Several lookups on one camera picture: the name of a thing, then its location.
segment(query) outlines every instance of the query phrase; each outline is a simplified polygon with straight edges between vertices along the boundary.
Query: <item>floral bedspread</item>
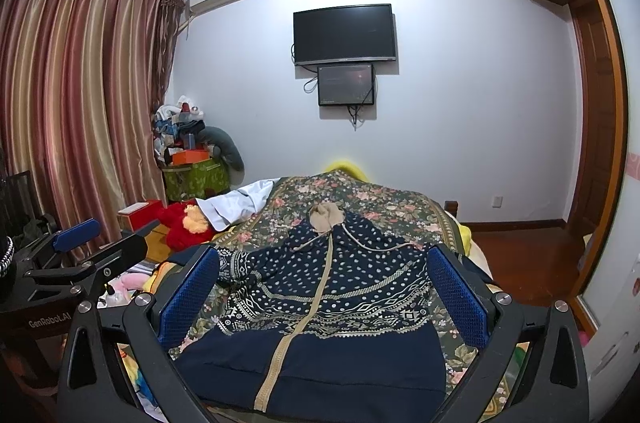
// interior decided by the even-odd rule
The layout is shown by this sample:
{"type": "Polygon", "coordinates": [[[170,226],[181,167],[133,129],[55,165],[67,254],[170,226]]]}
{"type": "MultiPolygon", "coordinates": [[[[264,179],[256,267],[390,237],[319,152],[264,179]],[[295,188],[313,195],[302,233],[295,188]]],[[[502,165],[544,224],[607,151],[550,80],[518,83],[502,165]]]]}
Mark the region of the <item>floral bedspread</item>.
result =
{"type": "MultiPolygon", "coordinates": [[[[289,229],[306,217],[311,206],[322,201],[335,202],[345,210],[359,213],[383,231],[392,231],[418,247],[445,243],[454,251],[463,251],[457,226],[436,202],[417,192],[358,181],[341,170],[313,177],[281,179],[260,213],[214,241],[218,246],[244,251],[279,244],[289,229]]],[[[214,325],[224,310],[227,294],[218,285],[214,287],[182,345],[170,351],[174,359],[214,325]]],[[[430,310],[446,361],[449,395],[466,373],[477,350],[462,342],[435,288],[431,293],[430,310]]],[[[510,392],[509,383],[503,378],[482,420],[500,412],[510,392]]]]}

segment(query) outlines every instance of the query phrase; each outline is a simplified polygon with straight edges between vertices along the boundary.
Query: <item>red plush toy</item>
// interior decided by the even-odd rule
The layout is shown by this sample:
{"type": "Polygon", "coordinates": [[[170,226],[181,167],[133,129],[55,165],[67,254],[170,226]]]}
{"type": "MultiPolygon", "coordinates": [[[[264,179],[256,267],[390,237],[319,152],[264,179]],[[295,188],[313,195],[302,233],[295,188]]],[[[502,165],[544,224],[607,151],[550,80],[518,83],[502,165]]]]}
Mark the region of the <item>red plush toy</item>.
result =
{"type": "Polygon", "coordinates": [[[158,220],[169,228],[166,245],[174,251],[208,243],[217,233],[194,200],[170,204],[158,215],[158,220]]]}

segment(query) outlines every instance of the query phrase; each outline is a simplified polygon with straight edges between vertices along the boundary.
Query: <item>curtain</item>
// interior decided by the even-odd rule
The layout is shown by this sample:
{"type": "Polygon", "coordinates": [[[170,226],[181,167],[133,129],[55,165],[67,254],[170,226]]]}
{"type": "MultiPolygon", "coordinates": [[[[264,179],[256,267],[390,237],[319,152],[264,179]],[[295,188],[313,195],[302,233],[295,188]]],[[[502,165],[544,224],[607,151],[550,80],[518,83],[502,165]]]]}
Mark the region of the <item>curtain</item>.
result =
{"type": "Polygon", "coordinates": [[[164,95],[169,87],[180,15],[184,5],[184,0],[160,0],[154,45],[154,66],[151,76],[151,114],[155,114],[158,107],[164,103],[164,95]]]}
{"type": "Polygon", "coordinates": [[[149,118],[161,0],[2,0],[0,139],[11,173],[31,170],[62,228],[164,200],[149,118]]]}

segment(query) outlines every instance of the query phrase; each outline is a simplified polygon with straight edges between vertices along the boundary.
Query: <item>beige zipper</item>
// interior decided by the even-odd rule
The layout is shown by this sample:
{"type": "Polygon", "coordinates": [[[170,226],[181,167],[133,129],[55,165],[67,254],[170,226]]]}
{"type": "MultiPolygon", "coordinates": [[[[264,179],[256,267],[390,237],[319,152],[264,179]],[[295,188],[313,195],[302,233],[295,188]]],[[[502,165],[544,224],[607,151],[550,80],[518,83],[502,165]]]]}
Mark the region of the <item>beige zipper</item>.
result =
{"type": "Polygon", "coordinates": [[[322,291],[324,291],[324,287],[329,280],[329,273],[331,273],[331,263],[334,259],[334,238],[332,237],[331,233],[329,234],[328,246],[329,248],[326,252],[326,259],[324,260],[324,271],[322,272],[322,278],[320,279],[320,283],[318,284],[318,288],[316,289],[314,299],[311,301],[311,308],[306,314],[306,317],[300,320],[296,327],[294,327],[293,332],[290,335],[286,335],[285,337],[283,337],[276,347],[276,350],[271,357],[271,364],[269,366],[267,377],[260,387],[258,395],[255,397],[255,410],[259,410],[261,412],[267,411],[267,405],[269,404],[271,392],[273,391],[273,387],[276,385],[278,376],[280,376],[282,363],[284,362],[284,358],[287,355],[287,350],[289,349],[291,340],[293,340],[296,336],[298,336],[300,333],[302,333],[302,331],[305,330],[306,324],[308,324],[318,312],[318,308],[320,307],[320,300],[322,298],[322,291]]]}

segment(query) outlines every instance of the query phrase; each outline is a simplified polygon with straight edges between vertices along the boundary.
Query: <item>yellow plush face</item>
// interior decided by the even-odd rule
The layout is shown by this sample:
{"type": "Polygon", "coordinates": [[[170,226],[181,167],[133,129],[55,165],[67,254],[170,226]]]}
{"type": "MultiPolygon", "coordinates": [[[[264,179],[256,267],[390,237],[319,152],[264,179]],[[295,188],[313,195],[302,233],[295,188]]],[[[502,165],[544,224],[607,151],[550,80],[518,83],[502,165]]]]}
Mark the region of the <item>yellow plush face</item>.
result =
{"type": "Polygon", "coordinates": [[[189,204],[184,213],[187,216],[182,220],[182,225],[189,233],[204,233],[209,228],[209,221],[195,204],[189,204]]]}

